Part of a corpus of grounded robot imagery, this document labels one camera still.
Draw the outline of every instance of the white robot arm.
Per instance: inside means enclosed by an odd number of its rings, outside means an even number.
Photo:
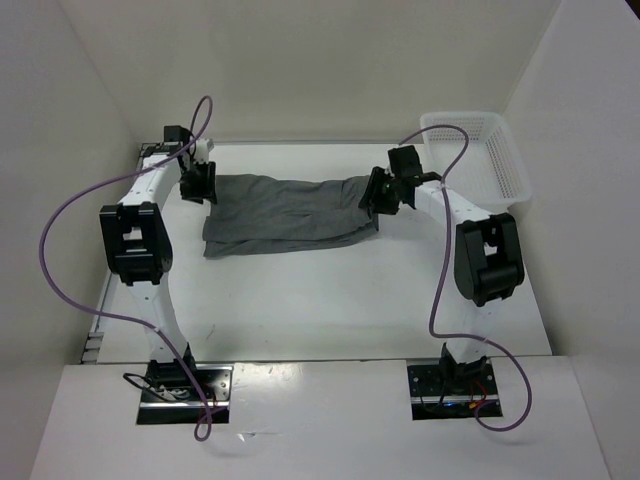
[[[420,210],[445,226],[447,213],[441,177],[423,173],[413,146],[389,151],[389,168],[371,172],[360,202],[372,214],[395,215],[400,203]],[[493,215],[447,188],[452,224],[453,275],[460,294],[471,300],[463,318],[447,322],[455,333],[487,338],[502,301],[524,281],[524,265],[513,217]],[[444,346],[440,363],[447,381],[468,381],[486,362],[487,346],[471,338],[452,338]]]
[[[165,127],[165,141],[143,153],[142,169],[160,164],[190,135],[179,126]],[[209,162],[212,148],[211,140],[198,140],[192,153],[139,176],[117,205],[104,206],[100,212],[109,268],[129,287],[142,319],[161,330],[194,369],[171,302],[168,273],[173,251],[160,211],[176,183],[185,200],[216,202],[215,163]],[[164,341],[151,330],[145,333],[151,349],[149,376],[165,385],[184,383],[184,373]]]

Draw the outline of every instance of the gray cloth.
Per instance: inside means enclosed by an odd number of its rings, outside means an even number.
[[[368,176],[312,183],[219,175],[218,204],[211,205],[202,231],[204,256],[353,245],[377,231],[374,218],[358,208],[368,181]]]

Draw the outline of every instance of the purple cable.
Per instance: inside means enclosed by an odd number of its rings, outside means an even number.
[[[512,424],[507,425],[506,427],[494,427],[491,425],[487,425],[482,420],[480,420],[480,410],[490,403],[496,403],[497,402],[496,400],[490,400],[488,402],[484,402],[480,406],[476,407],[473,411],[474,416],[476,417],[476,420],[478,421],[478,423],[482,425],[484,428],[486,428],[487,430],[491,430],[492,432],[508,432],[509,430],[513,430],[514,428],[519,427],[522,424],[522,422],[526,420],[526,418],[529,416],[529,413],[531,412],[531,404],[533,402],[533,392],[531,391],[531,383],[529,382],[529,378],[527,377],[527,374],[522,368],[522,365],[520,365],[520,362],[518,361],[518,359],[514,357],[513,354],[509,352],[509,350],[504,348],[502,345],[492,340],[489,340],[487,338],[483,338],[479,335],[473,335],[471,333],[437,333],[435,331],[436,314],[438,313],[438,305],[440,304],[440,297],[442,296],[442,290],[444,289],[444,282],[447,278],[447,271],[449,270],[449,257],[451,256],[451,233],[452,233],[451,204],[449,203],[449,194],[447,193],[447,190],[446,190],[445,180],[447,179],[447,176],[449,175],[453,167],[455,167],[456,164],[463,157],[463,155],[467,151],[467,148],[469,148],[469,134],[466,131],[464,131],[462,128],[457,127],[455,125],[447,125],[447,124],[432,125],[430,127],[421,128],[417,132],[412,133],[407,138],[405,138],[400,143],[398,143],[398,145],[404,145],[416,135],[420,135],[423,132],[427,132],[429,130],[435,130],[437,128],[450,128],[462,133],[462,135],[464,136],[464,146],[462,147],[462,150],[460,151],[458,156],[453,160],[453,162],[451,162],[451,164],[444,171],[444,173],[442,174],[442,180],[440,180],[440,185],[442,187],[442,198],[444,199],[444,210],[447,217],[447,228],[446,228],[447,240],[446,240],[445,249],[444,249],[444,261],[442,263],[442,271],[440,272],[440,279],[438,280],[438,286],[436,287],[436,294],[433,298],[433,305],[431,306],[431,314],[429,316],[429,334],[432,337],[438,338],[441,340],[452,339],[452,338],[469,338],[471,340],[477,340],[478,342],[484,342],[500,350],[509,358],[509,360],[513,362],[513,364],[516,366],[516,368],[520,372],[520,375],[522,375],[522,380],[524,380],[524,385],[527,388],[527,406],[525,407],[524,412],[522,413],[520,418],[518,418]]]
[[[111,185],[112,183],[116,183],[116,182],[119,182],[121,180],[126,180],[127,178],[135,178],[135,177],[138,177],[140,175],[144,175],[145,173],[148,173],[148,172],[150,172],[152,170],[155,170],[156,168],[159,168],[159,167],[161,167],[163,165],[166,165],[167,163],[171,162],[172,160],[175,160],[180,155],[182,155],[187,150],[189,150],[189,148],[191,148],[196,143],[196,141],[202,136],[202,134],[204,133],[204,130],[207,128],[207,125],[209,125],[209,121],[211,120],[211,114],[213,113],[213,100],[211,99],[211,97],[209,95],[205,95],[198,102],[198,105],[196,107],[195,113],[193,114],[193,119],[194,119],[193,122],[195,122],[195,119],[196,119],[196,117],[198,115],[198,112],[200,111],[200,107],[202,106],[202,104],[205,101],[209,102],[209,111],[207,112],[207,118],[205,119],[205,121],[204,121],[202,127],[200,128],[200,130],[198,131],[198,133],[194,135],[193,139],[191,141],[189,141],[189,143],[187,143],[185,146],[183,146],[177,152],[172,153],[171,155],[169,155],[167,158],[165,158],[161,162],[156,163],[153,167],[148,167],[148,168],[139,170],[137,172],[127,173],[125,175],[120,175],[119,177],[114,177],[114,178],[111,178],[109,180],[104,180],[103,182],[100,182],[100,183],[97,183],[97,184],[95,184],[95,185],[93,185],[91,187],[85,188],[81,192],[78,192],[75,195],[73,195],[68,200],[65,200],[62,203],[62,205],[60,205],[56,209],[56,211],[53,212],[53,215],[51,215],[51,218],[49,218],[49,220],[45,224],[44,229],[42,230],[42,235],[40,236],[40,244],[38,246],[38,258],[40,259],[40,268],[42,269],[42,273],[44,275],[44,278],[47,280],[47,283],[49,284],[51,289],[55,292],[55,294],[58,295],[58,297],[60,297],[62,300],[64,300],[66,303],[68,303],[72,307],[80,310],[81,312],[89,313],[91,315],[99,315],[99,316],[102,316],[102,317],[113,318],[115,320],[124,320],[126,322],[137,323],[138,325],[142,325],[143,327],[149,328],[149,329],[153,330],[154,332],[156,332],[158,334],[158,336],[162,339],[162,341],[167,345],[167,347],[169,347],[169,350],[171,350],[171,353],[176,357],[176,360],[178,361],[178,363],[180,364],[180,366],[184,370],[184,373],[189,378],[189,381],[193,385],[193,388],[195,389],[195,391],[197,392],[198,396],[200,397],[200,401],[202,401],[202,403],[204,404],[205,415],[202,418],[200,418],[200,420],[198,420],[198,422],[196,423],[196,428],[195,428],[195,430],[193,432],[194,437],[199,442],[204,442],[211,435],[211,429],[212,429],[212,424],[213,424],[213,416],[212,416],[213,415],[213,411],[209,407],[209,404],[208,404],[208,401],[207,401],[207,396],[205,395],[204,391],[202,390],[202,387],[200,387],[200,385],[198,384],[198,381],[193,376],[193,373],[191,373],[191,370],[189,369],[187,364],[182,359],[182,356],[180,355],[180,352],[178,352],[176,347],[171,343],[169,338],[167,338],[167,336],[161,330],[159,330],[155,325],[153,325],[153,324],[151,324],[149,322],[146,322],[146,321],[144,321],[142,319],[139,319],[139,318],[129,317],[127,315],[118,315],[117,313],[110,313],[110,312],[103,312],[103,311],[100,311],[100,310],[96,310],[95,308],[91,308],[91,307],[87,307],[86,305],[82,305],[82,304],[76,302],[75,300],[73,300],[72,298],[70,298],[69,296],[67,296],[67,294],[64,293],[60,289],[60,287],[58,287],[56,282],[53,280],[53,277],[49,273],[49,268],[47,267],[47,261],[46,261],[46,257],[45,257],[45,245],[46,245],[46,242],[47,242],[47,235],[49,235],[49,230],[51,230],[51,226],[53,225],[53,223],[60,216],[60,214],[69,205],[71,205],[76,200],[79,200],[80,198],[84,197],[85,195],[87,195],[87,194],[89,194],[89,193],[91,193],[91,192],[93,192],[95,190],[98,190],[99,188],[106,187],[107,185]],[[206,424],[207,424],[207,431],[205,432],[205,434],[203,436],[200,436],[198,434],[198,430],[199,430],[200,426],[205,421],[206,421]]]

